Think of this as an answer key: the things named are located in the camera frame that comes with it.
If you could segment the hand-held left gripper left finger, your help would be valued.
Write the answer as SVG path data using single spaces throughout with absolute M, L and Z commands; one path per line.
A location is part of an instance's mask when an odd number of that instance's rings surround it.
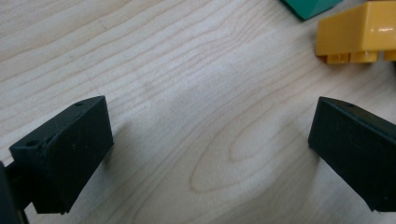
M 39 214 L 69 212 L 113 145 L 104 96 L 70 105 L 10 147 L 21 204 Z

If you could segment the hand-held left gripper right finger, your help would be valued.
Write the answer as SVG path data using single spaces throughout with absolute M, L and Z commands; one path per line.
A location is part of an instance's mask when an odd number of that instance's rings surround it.
M 396 212 L 396 125 L 319 97 L 308 145 L 378 212 Z

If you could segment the yellow toy building block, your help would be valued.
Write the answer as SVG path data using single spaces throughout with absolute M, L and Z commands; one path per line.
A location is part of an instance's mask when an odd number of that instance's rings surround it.
M 326 63 L 396 62 L 396 0 L 374 0 L 318 22 L 316 55 Z

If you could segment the teal toy building block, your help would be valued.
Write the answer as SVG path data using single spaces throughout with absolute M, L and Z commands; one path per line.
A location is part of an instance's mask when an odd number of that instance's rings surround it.
M 321 14 L 343 0 L 280 0 L 293 15 L 302 21 L 309 20 Z

